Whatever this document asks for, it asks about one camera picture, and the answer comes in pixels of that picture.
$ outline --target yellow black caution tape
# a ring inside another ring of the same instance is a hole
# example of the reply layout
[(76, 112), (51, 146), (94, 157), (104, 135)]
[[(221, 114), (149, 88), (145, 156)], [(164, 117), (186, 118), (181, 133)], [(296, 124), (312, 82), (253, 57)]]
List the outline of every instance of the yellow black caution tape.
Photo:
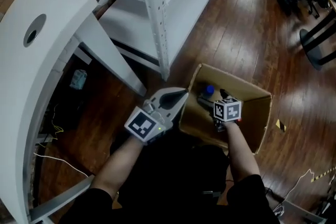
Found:
[(320, 179), (322, 176), (325, 176), (325, 175), (327, 175), (328, 173), (330, 173), (330, 172), (332, 172), (332, 171), (334, 171), (334, 170), (336, 170), (336, 166), (334, 166), (333, 168), (331, 168), (331, 169), (329, 169), (328, 171), (324, 172), (323, 174), (314, 177), (314, 178), (311, 180), (311, 182), (314, 182), (314, 181), (316, 181), (317, 179)]
[(277, 120), (277, 123), (276, 125), (284, 132), (287, 127), (280, 121), (280, 120)]

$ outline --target forearm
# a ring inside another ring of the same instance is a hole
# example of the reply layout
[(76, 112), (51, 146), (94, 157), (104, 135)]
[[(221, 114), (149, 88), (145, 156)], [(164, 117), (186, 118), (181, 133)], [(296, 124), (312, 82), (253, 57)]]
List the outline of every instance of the forearm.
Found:
[(104, 164), (94, 178), (90, 188), (106, 191), (112, 199), (126, 181), (136, 163), (143, 144), (134, 136), (130, 137)]
[(238, 182), (250, 175), (259, 175), (258, 164), (242, 134), (235, 123), (226, 124), (230, 167), (234, 181)]

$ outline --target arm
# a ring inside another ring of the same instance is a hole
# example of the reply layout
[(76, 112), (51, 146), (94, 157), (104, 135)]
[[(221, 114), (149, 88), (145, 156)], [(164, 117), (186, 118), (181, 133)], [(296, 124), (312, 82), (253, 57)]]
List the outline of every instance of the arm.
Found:
[(231, 173), (235, 181), (235, 185), (227, 193), (231, 211), (242, 223), (252, 223), (255, 220), (255, 222), (279, 224), (279, 220), (269, 208), (257, 162), (242, 132), (236, 123), (227, 122), (225, 126)]
[(247, 142), (234, 122), (225, 123), (228, 134), (231, 172), (235, 182), (250, 175), (260, 175), (259, 167)]
[(115, 198), (119, 188), (126, 181), (128, 175), (137, 161), (143, 144), (131, 136), (104, 164), (94, 178), (90, 188), (106, 191), (112, 199)]

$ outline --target blue bottle cap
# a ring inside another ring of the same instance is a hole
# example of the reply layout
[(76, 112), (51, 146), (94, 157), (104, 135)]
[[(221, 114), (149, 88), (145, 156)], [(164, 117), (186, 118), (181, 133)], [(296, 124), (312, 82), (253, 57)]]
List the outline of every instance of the blue bottle cap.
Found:
[(214, 94), (214, 92), (215, 92), (215, 87), (213, 87), (212, 85), (207, 86), (207, 87), (206, 87), (206, 92), (207, 92), (208, 94)]

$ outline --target white cube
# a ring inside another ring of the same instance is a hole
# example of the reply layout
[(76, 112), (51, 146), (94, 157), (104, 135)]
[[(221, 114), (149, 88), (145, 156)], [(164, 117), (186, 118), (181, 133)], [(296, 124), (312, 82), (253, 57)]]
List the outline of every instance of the white cube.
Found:
[(214, 117), (220, 121), (234, 121), (241, 118), (242, 102), (227, 98), (214, 102)]

